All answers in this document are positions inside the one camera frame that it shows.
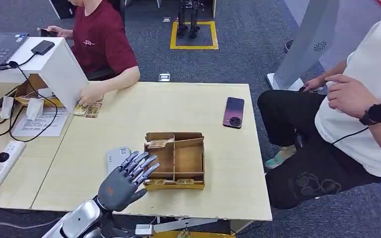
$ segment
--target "black smartwatch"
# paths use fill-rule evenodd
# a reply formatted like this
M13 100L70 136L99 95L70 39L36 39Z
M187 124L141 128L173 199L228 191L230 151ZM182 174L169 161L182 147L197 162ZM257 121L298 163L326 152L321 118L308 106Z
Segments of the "black smartwatch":
M373 104L366 110L364 116L360 119L363 125L376 125L381 123L381 104Z

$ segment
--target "paper sheet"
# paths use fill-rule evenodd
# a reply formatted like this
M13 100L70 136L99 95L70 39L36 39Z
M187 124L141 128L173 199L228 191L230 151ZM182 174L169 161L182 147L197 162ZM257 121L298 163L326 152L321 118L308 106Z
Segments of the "paper sheet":
M52 122L55 116L55 108L43 108L43 114L36 120L28 120L24 114L12 131L13 136L36 136L49 123ZM69 112L65 108L58 108L58 115L52 125L47 128L40 136L60 136L64 124L68 119Z

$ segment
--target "black pants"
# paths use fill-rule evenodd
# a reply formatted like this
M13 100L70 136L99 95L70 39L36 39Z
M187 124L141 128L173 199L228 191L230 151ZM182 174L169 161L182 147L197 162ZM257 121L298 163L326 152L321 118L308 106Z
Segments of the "black pants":
M258 98L272 144L293 145L295 130L309 139L296 154L265 176L272 207L288 209L318 196L381 181L319 135L315 115L324 98L325 95L280 90L266 91Z

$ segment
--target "red logo on shirt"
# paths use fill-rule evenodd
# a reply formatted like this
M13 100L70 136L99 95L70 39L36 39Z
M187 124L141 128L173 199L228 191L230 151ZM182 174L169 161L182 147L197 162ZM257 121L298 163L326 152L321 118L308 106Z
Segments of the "red logo on shirt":
M84 41L84 44L85 44L85 46L92 46L92 45L95 45L95 44L92 43L91 41Z

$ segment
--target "person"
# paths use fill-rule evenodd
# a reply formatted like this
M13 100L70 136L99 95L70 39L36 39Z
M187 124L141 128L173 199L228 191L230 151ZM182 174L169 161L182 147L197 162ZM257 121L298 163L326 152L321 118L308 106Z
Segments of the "person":
M308 92L325 84L327 95ZM278 209L381 182L381 21L345 61L305 87L266 91L257 102L272 144L293 145L295 131L308 138L265 175Z
M106 0L68 0L77 6L73 30L49 26L58 37L73 39L71 50L85 73L108 66L118 76L89 84L80 94L87 106L109 91L132 86L140 79L138 63L125 35L120 14Z

